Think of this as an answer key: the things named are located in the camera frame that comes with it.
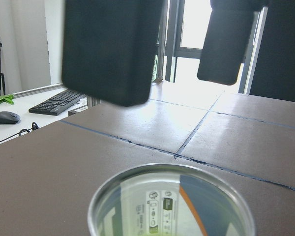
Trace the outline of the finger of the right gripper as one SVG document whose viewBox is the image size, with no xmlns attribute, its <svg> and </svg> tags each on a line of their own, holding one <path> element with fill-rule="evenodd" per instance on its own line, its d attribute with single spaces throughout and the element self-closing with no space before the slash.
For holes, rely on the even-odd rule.
<svg viewBox="0 0 295 236">
<path fill-rule="evenodd" d="M 63 85 L 119 106 L 145 103 L 163 5 L 161 0 L 67 0 Z"/>
<path fill-rule="evenodd" d="M 201 52 L 197 78 L 234 85 L 249 42 L 256 12 L 268 0 L 211 0 L 212 12 Z"/>
</svg>

